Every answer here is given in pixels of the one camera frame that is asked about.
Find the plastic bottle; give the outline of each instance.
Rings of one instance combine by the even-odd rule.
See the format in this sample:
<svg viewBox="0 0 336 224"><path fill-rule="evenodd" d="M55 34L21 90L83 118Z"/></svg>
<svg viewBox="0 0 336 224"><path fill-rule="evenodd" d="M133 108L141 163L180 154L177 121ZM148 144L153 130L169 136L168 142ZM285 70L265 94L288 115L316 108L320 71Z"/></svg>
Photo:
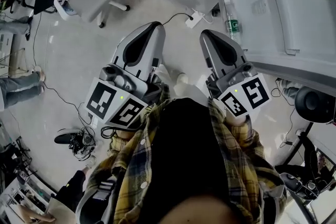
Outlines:
<svg viewBox="0 0 336 224"><path fill-rule="evenodd" d="M230 34L230 38L236 41L239 45L242 43L240 37L239 22L237 20L237 13L231 0L224 0L226 8L227 21L225 21L226 31Z"/></svg>

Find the plaid shirt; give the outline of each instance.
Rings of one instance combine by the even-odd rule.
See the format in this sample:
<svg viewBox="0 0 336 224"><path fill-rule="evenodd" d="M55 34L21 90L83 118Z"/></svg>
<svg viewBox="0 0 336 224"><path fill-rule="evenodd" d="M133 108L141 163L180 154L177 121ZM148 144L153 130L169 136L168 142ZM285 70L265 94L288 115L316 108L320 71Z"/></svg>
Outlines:
<svg viewBox="0 0 336 224"><path fill-rule="evenodd" d="M135 223L140 215L152 178L151 144L161 112L170 102L169 90L165 86L160 101L147 115L144 127L129 141L114 137L110 144L110 157L99 164L89 179L87 190L113 175L119 167L126 170L114 224ZM219 169L226 171L230 202L241 211L246 223L263 223L264 199L271 198L278 219L286 203L284 185L279 174L265 161L264 148L259 134L251 128L250 119L241 127L229 126L210 99L208 108L224 159L225 167Z"/></svg>

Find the glossy floor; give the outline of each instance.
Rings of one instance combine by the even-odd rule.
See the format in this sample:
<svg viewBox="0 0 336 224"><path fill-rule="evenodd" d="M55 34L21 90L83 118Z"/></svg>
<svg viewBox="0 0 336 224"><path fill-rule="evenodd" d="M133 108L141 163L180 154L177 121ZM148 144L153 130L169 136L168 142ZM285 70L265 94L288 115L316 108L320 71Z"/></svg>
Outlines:
<svg viewBox="0 0 336 224"><path fill-rule="evenodd" d="M13 49L25 48L28 66L34 64L34 49L36 63L45 70L46 84L55 88L65 100L78 106L85 100L93 77L98 76L100 69L110 62L122 37L148 22L165 22L179 12L192 13L188 8L170 0L118 1L129 4L131 10L123 12L111 7L103 29L98 28L95 22L65 22L58 14L39 14L34 17L30 41L16 37ZM19 18L29 13L28 9L18 7L11 16ZM224 31L224 25L220 18L215 18L213 24L202 20L194 29L189 29L185 20L184 15L179 15L165 26L163 61L169 71L185 72L191 84L202 86L209 70L198 41L200 33L206 28ZM24 58L18 65L25 67ZM274 88L275 78L266 76L266 79L270 89ZM293 107L281 97L274 98L252 116L254 127L265 146L267 159L273 164L281 162L289 151L290 146L282 149L279 146L291 127L289 116L292 111ZM81 124L74 107L62 102L52 90L46 90L37 98L11 107L0 116L12 138L21 135L26 146L31 149L37 174L56 190L77 169L83 168L83 163L73 157L67 146L54 143L59 129L81 127ZM289 140L294 137L296 129L307 125L296 112L291 119L293 127ZM108 141L100 138L100 127L96 129L99 145L95 154L98 159L103 159L107 156Z"/></svg>

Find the black shorts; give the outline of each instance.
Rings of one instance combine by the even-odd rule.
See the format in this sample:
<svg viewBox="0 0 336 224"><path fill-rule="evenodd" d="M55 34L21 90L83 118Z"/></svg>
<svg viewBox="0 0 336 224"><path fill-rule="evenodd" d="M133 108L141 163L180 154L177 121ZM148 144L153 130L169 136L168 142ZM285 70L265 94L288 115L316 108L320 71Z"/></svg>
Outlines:
<svg viewBox="0 0 336 224"><path fill-rule="evenodd" d="M76 212L76 208L83 197L84 181L85 174L83 171L77 171L68 184L59 190L55 199L60 201L71 211Z"/></svg>

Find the green bottle label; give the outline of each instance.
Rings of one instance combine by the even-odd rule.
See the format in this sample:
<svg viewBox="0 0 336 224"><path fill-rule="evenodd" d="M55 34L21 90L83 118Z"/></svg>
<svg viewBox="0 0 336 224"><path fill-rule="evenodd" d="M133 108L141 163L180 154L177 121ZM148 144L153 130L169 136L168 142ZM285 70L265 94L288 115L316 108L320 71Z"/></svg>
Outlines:
<svg viewBox="0 0 336 224"><path fill-rule="evenodd" d="M229 29L232 31L232 33L239 32L239 24L237 20L230 20L228 23L230 24Z"/></svg>

